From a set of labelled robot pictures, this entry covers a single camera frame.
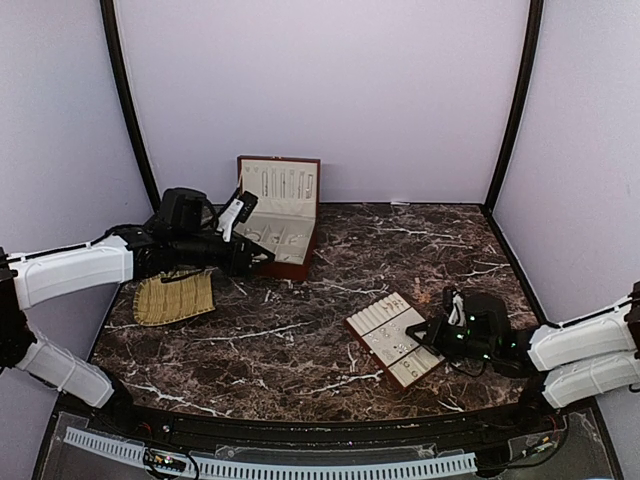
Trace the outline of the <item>red wooden jewelry box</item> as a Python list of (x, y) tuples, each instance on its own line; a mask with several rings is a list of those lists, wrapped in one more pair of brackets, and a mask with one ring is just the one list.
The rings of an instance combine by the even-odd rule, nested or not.
[(257, 196), (257, 205), (235, 232), (274, 254), (262, 276), (304, 281), (317, 242), (320, 190), (318, 159), (242, 155), (239, 186)]

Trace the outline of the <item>brown jewelry display tray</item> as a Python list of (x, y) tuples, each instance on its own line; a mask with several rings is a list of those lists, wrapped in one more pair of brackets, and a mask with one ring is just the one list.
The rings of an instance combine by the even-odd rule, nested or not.
[(402, 391), (430, 374), (444, 357), (428, 351), (406, 329), (425, 319), (394, 292), (344, 320), (346, 329)]

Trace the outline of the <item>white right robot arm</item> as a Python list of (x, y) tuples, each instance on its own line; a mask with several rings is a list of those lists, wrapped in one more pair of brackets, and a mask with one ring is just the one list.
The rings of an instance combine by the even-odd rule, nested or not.
[(434, 355), (488, 363), (499, 375), (525, 379), (510, 413), (521, 434), (576, 401), (639, 384), (639, 288), (600, 310), (559, 323), (515, 329), (503, 299), (443, 291), (443, 312), (406, 329)]

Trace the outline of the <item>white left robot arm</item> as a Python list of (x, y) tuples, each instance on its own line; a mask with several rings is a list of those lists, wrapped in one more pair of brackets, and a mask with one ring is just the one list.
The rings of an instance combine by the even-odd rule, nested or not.
[(55, 343), (30, 325), (28, 312), (60, 298), (150, 279), (181, 280), (187, 271), (218, 268), (245, 276), (275, 255), (249, 238), (205, 229), (125, 225), (102, 237), (35, 253), (1, 255), (1, 368), (21, 370), (55, 390), (99, 409), (120, 436), (141, 427), (140, 412), (113, 375)]

